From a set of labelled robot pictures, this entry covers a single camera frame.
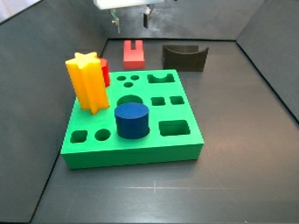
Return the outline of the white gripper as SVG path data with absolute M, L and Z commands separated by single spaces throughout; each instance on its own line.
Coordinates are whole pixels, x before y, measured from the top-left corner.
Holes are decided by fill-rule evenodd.
M 145 5 L 144 11 L 144 28 L 148 29 L 148 21 L 152 14 L 150 4 L 158 4 L 164 0 L 93 0 L 93 4 L 100 10 L 109 10 L 109 15 L 112 17 L 112 25 L 116 27 L 116 32 L 120 34 L 120 19 L 116 15 L 116 9 Z

